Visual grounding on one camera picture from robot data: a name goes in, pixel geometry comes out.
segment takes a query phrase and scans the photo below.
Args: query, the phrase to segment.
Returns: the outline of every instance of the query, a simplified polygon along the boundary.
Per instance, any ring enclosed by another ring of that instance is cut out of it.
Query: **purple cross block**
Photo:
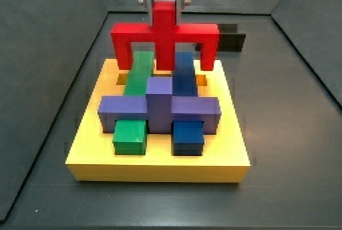
[[[173,120],[203,121],[205,134],[217,134],[221,107],[217,97],[173,97]]]
[[[103,96],[98,114],[103,133],[114,133],[117,120],[147,120],[146,96]]]
[[[150,77],[147,80],[149,133],[171,134],[173,78]]]

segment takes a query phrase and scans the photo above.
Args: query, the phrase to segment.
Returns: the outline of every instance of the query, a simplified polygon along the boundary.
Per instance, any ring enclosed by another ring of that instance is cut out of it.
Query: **yellow block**
[[[219,98],[222,117],[217,135],[206,135],[203,156],[173,156],[171,135],[150,134],[145,156],[115,155],[113,134],[102,133],[98,108],[102,96],[122,95],[115,59],[107,59],[82,119],[66,164],[78,180],[130,182],[231,182],[242,181],[250,160],[221,61],[206,75],[207,86],[199,96]]]

